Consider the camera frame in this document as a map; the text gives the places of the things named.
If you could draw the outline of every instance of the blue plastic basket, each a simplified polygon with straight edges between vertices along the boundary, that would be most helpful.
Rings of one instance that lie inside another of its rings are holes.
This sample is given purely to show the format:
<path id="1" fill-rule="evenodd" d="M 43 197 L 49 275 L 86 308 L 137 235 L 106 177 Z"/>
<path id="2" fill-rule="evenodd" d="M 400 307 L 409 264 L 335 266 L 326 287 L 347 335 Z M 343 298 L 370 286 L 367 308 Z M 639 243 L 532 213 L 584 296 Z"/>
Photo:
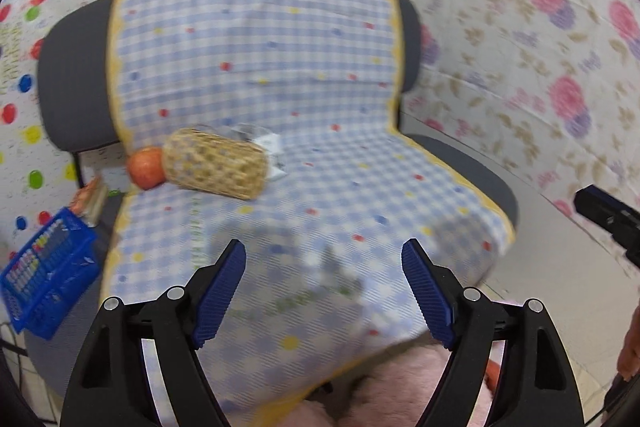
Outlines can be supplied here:
<path id="1" fill-rule="evenodd" d="M 100 273 L 94 240 L 94 230 L 63 208 L 15 255 L 0 275 L 0 291 L 16 331 L 53 337 Z"/>

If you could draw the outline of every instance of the wicker cylinder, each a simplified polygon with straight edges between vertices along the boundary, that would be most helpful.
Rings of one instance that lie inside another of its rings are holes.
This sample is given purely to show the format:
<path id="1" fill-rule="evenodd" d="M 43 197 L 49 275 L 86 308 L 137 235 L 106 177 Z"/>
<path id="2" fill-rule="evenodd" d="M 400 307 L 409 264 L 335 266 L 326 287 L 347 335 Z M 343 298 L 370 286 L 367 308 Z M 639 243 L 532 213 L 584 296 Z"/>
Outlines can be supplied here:
<path id="1" fill-rule="evenodd" d="M 184 128 L 162 147 L 162 167 L 181 187 L 252 200 L 264 188 L 268 159 L 254 143 Z"/>

